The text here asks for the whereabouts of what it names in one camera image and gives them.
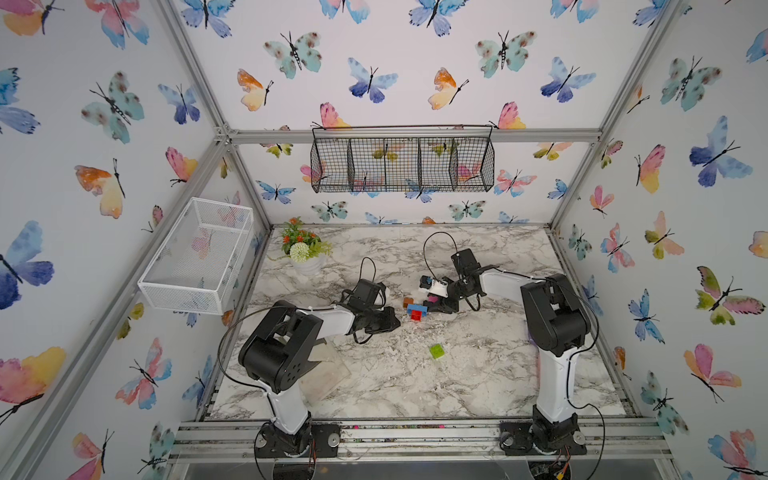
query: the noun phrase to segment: potted plant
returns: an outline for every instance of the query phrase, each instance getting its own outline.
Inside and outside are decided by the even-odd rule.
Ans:
[[[330,255],[333,246],[303,226],[300,217],[292,218],[283,225],[283,253],[290,258],[299,273],[312,276],[326,264],[327,255]]]

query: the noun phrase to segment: wire basket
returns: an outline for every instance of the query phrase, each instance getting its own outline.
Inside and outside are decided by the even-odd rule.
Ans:
[[[336,130],[347,131],[345,137],[315,134],[310,152],[315,192],[487,192],[493,187],[490,128],[440,137],[407,136],[402,128],[399,136],[387,137],[358,137],[354,127]]]
[[[155,308],[182,313],[224,313],[245,248],[253,210],[190,199],[138,286]]]

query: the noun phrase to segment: white marble surface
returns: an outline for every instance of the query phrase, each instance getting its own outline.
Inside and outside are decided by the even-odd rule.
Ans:
[[[338,300],[342,289],[355,285],[360,260],[368,256],[375,260],[376,281],[387,285],[388,304],[396,308],[402,322],[397,330],[379,334],[365,345],[355,344],[351,336],[337,336],[313,352],[327,359],[326,368],[317,367],[303,379],[305,400],[315,418],[531,414],[538,393],[538,350],[528,340],[522,305],[486,296],[479,312],[462,303],[455,315],[430,313],[420,323],[406,317],[402,298],[424,298],[418,291],[419,277],[429,271],[422,244],[440,230],[453,235],[460,250],[472,248],[481,265],[493,263],[531,275],[561,271],[545,231],[534,226],[317,227],[313,231],[334,245],[319,275],[299,275],[288,259],[265,260],[251,311],[280,299],[301,306],[329,305]],[[276,232],[270,239],[269,257],[281,255],[281,241]],[[427,257],[437,276],[455,277],[453,253],[446,235],[429,241]],[[362,274],[372,275],[367,261]],[[237,352],[262,317],[258,314],[243,322],[230,359],[229,374],[244,382],[249,379],[237,363]],[[445,350],[440,359],[429,353],[436,343]],[[624,414],[597,349],[582,354],[576,370],[574,403],[586,402],[600,407],[603,415]],[[590,410],[584,414],[596,414]],[[269,416],[262,392],[224,379],[207,418]]]

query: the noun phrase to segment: green block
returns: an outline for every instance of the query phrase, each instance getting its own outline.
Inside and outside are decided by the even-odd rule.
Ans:
[[[442,349],[442,345],[439,343],[437,345],[433,345],[429,347],[429,352],[432,354],[432,358],[438,359],[441,356],[445,355],[445,350]]]

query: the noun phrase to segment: black wire basket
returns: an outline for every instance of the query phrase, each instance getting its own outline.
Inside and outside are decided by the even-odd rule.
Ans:
[[[390,128],[392,135],[371,132]],[[333,136],[321,132],[333,130]],[[479,192],[494,180],[492,127],[450,136],[408,135],[408,127],[313,129],[315,192]]]

